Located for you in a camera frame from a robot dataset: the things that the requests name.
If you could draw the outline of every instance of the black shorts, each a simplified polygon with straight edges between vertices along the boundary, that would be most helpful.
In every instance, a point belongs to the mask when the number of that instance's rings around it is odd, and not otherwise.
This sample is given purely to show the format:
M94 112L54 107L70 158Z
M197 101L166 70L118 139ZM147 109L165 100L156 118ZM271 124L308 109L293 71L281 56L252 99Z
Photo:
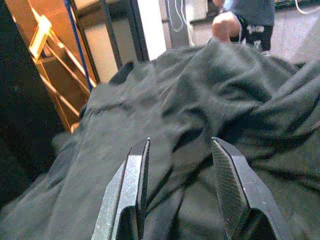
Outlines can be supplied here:
M241 25L241 30L238 37L230 38L231 42L242 42L245 39L247 44L253 45L259 51L270 50L273 26L248 24L243 17L237 14L233 15Z

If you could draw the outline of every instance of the white wall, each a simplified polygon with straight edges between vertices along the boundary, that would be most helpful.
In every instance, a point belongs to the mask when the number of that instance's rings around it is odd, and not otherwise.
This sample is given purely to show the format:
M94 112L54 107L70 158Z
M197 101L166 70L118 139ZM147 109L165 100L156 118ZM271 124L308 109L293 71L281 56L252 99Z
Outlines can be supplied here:
M149 59L154 60L166 51L159 0L137 0L137 2Z

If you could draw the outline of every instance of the dark green cloth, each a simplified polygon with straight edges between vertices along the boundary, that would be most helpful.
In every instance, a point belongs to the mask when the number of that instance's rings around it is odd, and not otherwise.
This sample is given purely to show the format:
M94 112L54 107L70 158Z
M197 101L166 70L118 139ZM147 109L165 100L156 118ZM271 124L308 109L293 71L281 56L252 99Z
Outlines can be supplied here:
M298 69L215 40L125 66L92 92L48 174L2 209L2 237L89 240L107 184L130 147L150 137L144 239L222 240L217 136L246 156L295 239L319 239L319 66Z

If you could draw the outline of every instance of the blue shirt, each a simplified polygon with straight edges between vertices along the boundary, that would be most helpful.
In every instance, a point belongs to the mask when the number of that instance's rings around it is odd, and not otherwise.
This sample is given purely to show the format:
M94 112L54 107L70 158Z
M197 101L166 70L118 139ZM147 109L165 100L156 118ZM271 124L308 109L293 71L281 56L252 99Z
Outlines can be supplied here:
M248 24L275 24L275 0L225 0L223 8L243 17Z

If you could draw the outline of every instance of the floor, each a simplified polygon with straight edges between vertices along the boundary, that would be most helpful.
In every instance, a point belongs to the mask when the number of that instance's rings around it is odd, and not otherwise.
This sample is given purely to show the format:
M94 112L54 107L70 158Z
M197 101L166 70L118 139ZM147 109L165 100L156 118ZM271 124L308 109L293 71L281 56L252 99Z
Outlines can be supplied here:
M309 15L303 15L295 8L277 11L271 46L272 55L291 62L319 58L320 11Z

